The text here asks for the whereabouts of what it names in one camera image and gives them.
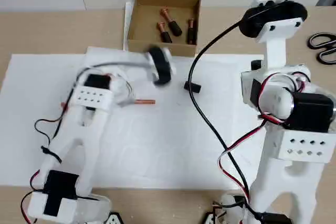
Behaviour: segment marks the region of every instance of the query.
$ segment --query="perforated bracket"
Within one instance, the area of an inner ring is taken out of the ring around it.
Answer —
[[[268,140],[274,142],[275,158],[328,163],[335,148],[336,134],[279,130]]]
[[[82,105],[109,111],[112,101],[113,93],[111,90],[77,86],[71,97],[70,105]]]

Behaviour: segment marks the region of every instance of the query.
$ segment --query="copper pipe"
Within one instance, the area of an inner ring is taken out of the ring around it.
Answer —
[[[166,30],[164,29],[164,27],[165,27],[165,23],[164,22],[158,22],[157,23],[158,25],[158,30],[161,32],[161,33],[164,33]]]
[[[146,100],[146,99],[136,99],[134,104],[155,104],[155,100]]]
[[[189,28],[194,28],[194,21],[195,20],[193,18],[191,18],[191,19],[188,20]]]
[[[161,15],[170,23],[172,22],[172,18],[169,16],[169,13],[168,13],[168,8],[162,8],[161,9]]]

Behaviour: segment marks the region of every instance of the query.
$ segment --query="black cable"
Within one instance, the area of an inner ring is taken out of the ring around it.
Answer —
[[[47,155],[53,156],[60,164],[62,163],[61,158],[55,153],[49,150],[48,148],[45,148],[44,146],[41,146],[42,152]]]
[[[35,131],[37,131],[38,133],[41,133],[42,135],[46,136],[47,139],[48,139],[48,145],[50,145],[50,137],[48,136],[48,134],[45,133],[45,132],[43,132],[43,131],[40,131],[40,130],[37,128],[37,124],[38,124],[39,122],[41,122],[41,121],[44,121],[44,119],[38,119],[38,120],[35,121],[35,123],[34,123],[34,129],[35,129]]]
[[[242,201],[238,201],[236,203],[230,204],[230,205],[223,205],[223,204],[219,204],[218,202],[213,202],[214,205],[220,206],[221,208],[233,208],[233,207],[242,207],[244,204],[244,200]]]
[[[308,82],[311,82],[311,81],[310,81],[310,78],[309,78],[308,75],[306,75],[305,73],[303,73],[303,72],[301,72],[301,71],[295,71],[295,72],[292,73],[292,75],[295,75],[296,73],[303,75],[304,77],[307,78],[307,81],[308,81]]]
[[[263,214],[261,212],[255,212],[252,207],[247,203],[246,199],[244,199],[244,205],[247,210],[249,210],[250,213],[254,216],[254,218],[262,223]]]
[[[79,198],[79,199],[90,199],[90,200],[96,200],[96,201],[99,201],[99,199],[95,199],[95,198],[92,198],[92,197],[78,196],[78,195],[77,195],[77,198]]]
[[[189,75],[188,75],[188,86],[189,86],[189,95],[190,98],[196,108],[196,110],[198,111],[198,113],[200,114],[200,116],[203,118],[203,120],[205,121],[205,123],[210,127],[210,129],[214,132],[214,134],[216,135],[216,137],[218,138],[218,140],[220,141],[220,143],[222,144],[223,148],[226,150],[227,149],[227,145],[225,144],[224,140],[222,139],[221,135],[218,133],[217,129],[212,125],[212,123],[209,121],[209,119],[205,116],[205,114],[203,113],[203,111],[201,110],[201,108],[198,106],[194,94],[192,92],[192,88],[191,88],[191,83],[192,83],[192,76],[193,76],[193,72],[195,69],[195,66],[197,64],[197,62],[199,61],[199,59],[201,58],[201,56],[217,41],[219,41],[222,37],[224,37],[225,35],[227,35],[229,32],[231,32],[232,30],[234,30],[235,28],[237,28],[242,22],[248,20],[248,19],[252,19],[256,16],[261,15],[262,13],[265,13],[271,9],[277,8],[279,6],[281,6],[283,3],[282,2],[280,4],[271,6],[267,9],[262,10],[261,12],[258,12],[254,15],[251,15],[250,17],[246,18],[246,19],[241,19],[240,21],[236,22],[235,24],[231,25],[229,28],[227,28],[225,31],[223,31],[221,34],[219,34],[216,38],[214,38],[213,40],[211,40],[196,56],[195,60],[193,61],[191,67],[190,67],[190,71],[189,71]],[[246,178],[242,172],[242,170],[240,169],[239,165],[237,164],[237,162],[235,161],[235,159],[233,158],[231,153],[228,153],[228,157],[230,158],[232,164],[235,166],[239,176],[241,177],[242,181],[243,181],[243,185],[245,187],[245,191],[247,196],[249,196],[249,189],[248,189],[248,184],[246,182]]]
[[[54,138],[57,136],[57,134],[58,134],[59,128],[61,127],[61,124],[62,124],[63,116],[64,116],[65,112],[66,112],[67,109],[68,109],[68,105],[69,105],[71,96],[72,96],[72,94],[73,94],[73,92],[74,92],[73,90],[74,90],[74,87],[70,90],[70,93],[69,93],[69,95],[68,95],[67,101],[66,101],[65,104],[64,104],[64,107],[63,107],[61,116],[59,117],[60,120],[59,120],[59,122],[58,122],[58,124],[57,124],[56,130],[55,130],[55,132],[54,132],[54,135],[52,136],[52,139],[54,139]]]

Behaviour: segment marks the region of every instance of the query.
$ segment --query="black cylinder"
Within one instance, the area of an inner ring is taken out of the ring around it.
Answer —
[[[164,31],[163,33],[161,33],[161,39],[162,39],[162,42],[173,43],[167,31]]]
[[[187,43],[190,45],[195,44],[195,28],[193,27],[188,28]]]
[[[251,70],[258,70],[259,68],[261,68],[261,60],[251,61]]]
[[[176,37],[178,37],[182,34],[182,30],[180,29],[180,27],[176,23],[176,21],[169,22],[168,26],[169,26],[170,30],[172,31],[173,35],[175,35]]]

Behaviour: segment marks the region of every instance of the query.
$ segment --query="red wire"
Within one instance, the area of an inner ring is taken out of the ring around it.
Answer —
[[[33,189],[33,191],[36,191],[36,189],[33,187],[33,180],[34,180],[34,178],[39,174],[39,172],[40,172],[40,170],[37,170],[37,171],[31,176],[31,178],[30,178],[30,180],[29,180],[29,184],[30,184],[31,188]],[[25,221],[26,221],[28,224],[32,224],[31,221],[30,221],[30,219],[28,218],[26,212],[25,212],[24,209],[23,209],[23,205],[21,205],[21,212],[22,212],[22,215],[23,215],[23,218],[25,219]]]
[[[239,180],[237,180],[234,176],[232,176],[230,173],[228,173],[227,171],[224,170],[224,168],[222,167],[221,159],[218,160],[218,166],[220,167],[220,169],[222,170],[222,172],[226,176],[228,176],[230,179],[232,179],[241,188],[241,190],[246,195],[247,200],[249,200],[249,194],[247,193],[245,187],[242,185],[242,183]]]
[[[306,87],[306,85],[305,85],[305,83],[304,83],[304,81],[301,81],[301,86],[300,86],[300,88],[299,88],[299,92],[302,92],[303,90],[304,90],[304,88]]]
[[[247,134],[245,134],[244,136],[240,137],[237,141],[235,141],[227,150],[226,152],[232,150],[234,147],[236,147],[237,145],[239,145],[242,141],[244,141],[245,139],[251,137],[253,134],[257,133],[258,131],[261,130],[262,127],[264,127],[266,121],[264,120],[261,125],[259,125],[258,127],[254,128],[253,130],[251,130],[250,132],[248,132]]]
[[[32,177],[31,177],[30,180],[29,180],[30,187],[31,187],[34,191],[36,191],[36,189],[33,187],[33,180],[34,180],[34,178],[37,176],[37,174],[39,174],[39,172],[40,172],[40,170],[37,170],[37,171],[32,175]]]
[[[257,109],[259,110],[259,112],[260,112],[262,118],[264,118],[264,119],[270,121],[271,123],[280,125],[282,122],[280,122],[280,121],[276,120],[275,118],[272,118],[272,117],[270,117],[269,115],[265,114],[263,111],[261,111],[261,108],[260,108],[260,106],[259,106],[260,96],[261,96],[261,94],[262,94],[262,92],[263,92],[263,90],[264,90],[264,88],[265,88],[265,86],[266,86],[266,84],[267,84],[267,81],[268,81],[272,76],[274,76],[274,75],[276,75],[276,74],[278,74],[278,72],[269,75],[269,76],[262,82],[261,87],[260,87],[260,91],[259,91],[259,94],[258,94],[258,104],[257,104]]]

